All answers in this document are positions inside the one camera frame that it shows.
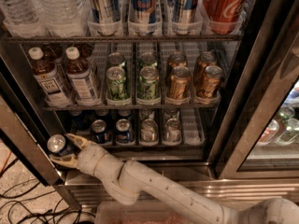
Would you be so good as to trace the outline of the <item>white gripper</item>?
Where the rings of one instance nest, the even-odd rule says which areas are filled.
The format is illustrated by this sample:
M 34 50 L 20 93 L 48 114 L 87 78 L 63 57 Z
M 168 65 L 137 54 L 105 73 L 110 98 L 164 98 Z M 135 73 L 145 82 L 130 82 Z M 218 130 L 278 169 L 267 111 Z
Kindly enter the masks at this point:
M 97 163 L 107 154 L 107 151 L 98 145 L 91 145 L 91 141 L 72 133 L 65 135 L 81 151 L 76 156 L 68 154 L 62 157 L 50 155 L 50 160 L 67 168 L 79 169 L 82 173 L 93 175 Z

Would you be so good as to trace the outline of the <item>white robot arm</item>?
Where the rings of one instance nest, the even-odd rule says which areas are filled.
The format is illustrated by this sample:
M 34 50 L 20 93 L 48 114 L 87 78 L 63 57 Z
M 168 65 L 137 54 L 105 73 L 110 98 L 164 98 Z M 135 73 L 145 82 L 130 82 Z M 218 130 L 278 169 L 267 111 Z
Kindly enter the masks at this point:
M 136 203 L 145 191 L 193 224 L 299 224 L 299 206 L 287 199 L 268 199 L 238 211 L 211 201 L 138 161 L 120 161 L 82 136 L 55 134 L 47 147 L 53 162 L 96 177 L 105 191 L 124 205 Z

